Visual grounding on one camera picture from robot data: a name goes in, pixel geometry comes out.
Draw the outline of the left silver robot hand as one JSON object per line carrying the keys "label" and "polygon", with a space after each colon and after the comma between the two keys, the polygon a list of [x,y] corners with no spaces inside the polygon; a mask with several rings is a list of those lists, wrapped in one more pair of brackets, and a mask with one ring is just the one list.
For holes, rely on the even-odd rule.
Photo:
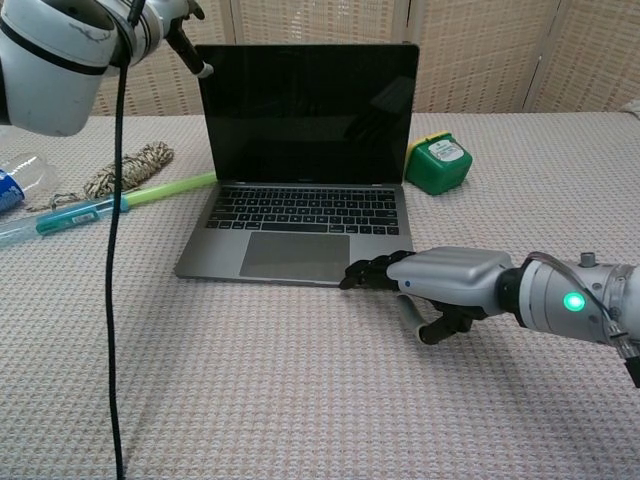
{"label": "left silver robot hand", "polygon": [[205,19],[205,13],[197,1],[175,1],[170,13],[169,28],[165,40],[189,71],[197,78],[203,79],[210,76],[214,72],[214,68],[199,56],[183,29],[183,22],[191,16],[200,21]]}

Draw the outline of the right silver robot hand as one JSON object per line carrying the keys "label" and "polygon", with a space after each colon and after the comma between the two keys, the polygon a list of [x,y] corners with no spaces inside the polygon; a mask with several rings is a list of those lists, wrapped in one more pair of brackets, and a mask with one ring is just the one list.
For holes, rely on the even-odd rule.
{"label": "right silver robot hand", "polygon": [[339,288],[395,292],[404,325],[435,345],[468,332],[475,320],[515,312],[520,278],[521,269],[503,251],[444,246],[358,260],[345,269]]}

